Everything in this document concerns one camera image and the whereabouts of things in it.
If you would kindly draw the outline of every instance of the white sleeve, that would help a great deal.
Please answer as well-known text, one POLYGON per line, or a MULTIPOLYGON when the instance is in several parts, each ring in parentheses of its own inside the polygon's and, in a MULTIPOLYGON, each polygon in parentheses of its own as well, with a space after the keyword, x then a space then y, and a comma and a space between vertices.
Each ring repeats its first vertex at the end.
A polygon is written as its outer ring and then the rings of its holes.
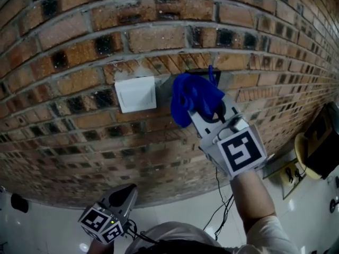
POLYGON ((236 254, 298 254, 297 247, 289 240, 276 216, 256 222, 247 234, 247 244, 235 250, 236 254))

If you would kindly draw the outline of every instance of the human arm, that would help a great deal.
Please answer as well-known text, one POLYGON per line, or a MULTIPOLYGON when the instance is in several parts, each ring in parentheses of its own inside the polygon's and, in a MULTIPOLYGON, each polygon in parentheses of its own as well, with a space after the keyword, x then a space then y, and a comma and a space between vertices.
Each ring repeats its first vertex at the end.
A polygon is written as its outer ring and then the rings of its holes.
POLYGON ((260 219, 275 215, 272 198, 254 170, 238 175, 230 184, 246 234, 260 219))
POLYGON ((113 254, 114 243, 102 244, 96 240, 93 240, 87 254, 113 254))

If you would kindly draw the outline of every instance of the floor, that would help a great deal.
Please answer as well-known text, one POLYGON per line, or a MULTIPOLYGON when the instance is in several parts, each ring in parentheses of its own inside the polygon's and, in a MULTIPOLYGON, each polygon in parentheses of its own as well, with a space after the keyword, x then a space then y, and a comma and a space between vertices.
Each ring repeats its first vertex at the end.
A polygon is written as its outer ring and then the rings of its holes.
MULTIPOLYGON (((333 178, 337 175, 339 169, 331 174, 333 178)), ((279 184, 269 179, 264 180, 264 184, 274 200, 282 226, 300 253, 313 250, 323 253, 339 237, 339 209, 334 214, 329 212, 330 200, 339 196, 334 179, 328 183, 306 178, 285 201, 279 184)), ((226 197, 231 195, 230 186, 221 191, 226 197)), ((133 210, 131 219, 137 222, 139 231, 167 221, 186 222, 203 228, 220 205, 216 190, 172 204, 133 210)), ((8 242, 6 254, 83 254, 91 243, 90 237, 77 224, 80 210, 30 203, 29 211, 24 214, 11 208, 9 194, 1 193, 0 208, 0 243, 8 242)), ((219 210, 206 232, 213 234, 221 217, 222 210, 219 210)), ((235 205, 218 241, 228 247, 240 246, 246 241, 235 205)), ((115 253, 124 253, 130 242, 129 238, 117 239, 115 253)))

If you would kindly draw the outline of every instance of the switch plate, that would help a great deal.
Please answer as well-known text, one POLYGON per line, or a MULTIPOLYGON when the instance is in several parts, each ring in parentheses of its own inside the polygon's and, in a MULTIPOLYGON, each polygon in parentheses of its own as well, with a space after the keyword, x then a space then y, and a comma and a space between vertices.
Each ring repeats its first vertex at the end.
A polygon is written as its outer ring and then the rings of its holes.
POLYGON ((115 90, 123 113, 157 107, 153 76, 116 81, 115 90))

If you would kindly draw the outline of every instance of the blue cloth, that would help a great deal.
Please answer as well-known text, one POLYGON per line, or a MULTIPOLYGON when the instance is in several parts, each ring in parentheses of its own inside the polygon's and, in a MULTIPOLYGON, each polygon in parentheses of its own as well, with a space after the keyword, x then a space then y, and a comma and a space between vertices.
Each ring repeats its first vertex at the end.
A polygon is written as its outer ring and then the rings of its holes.
POLYGON ((180 74, 173 83, 173 98, 171 114, 174 121, 181 127, 191 124, 187 111, 197 110, 201 115, 211 119, 225 93, 217 88, 213 75, 213 68, 209 66, 210 81, 198 75, 180 74))

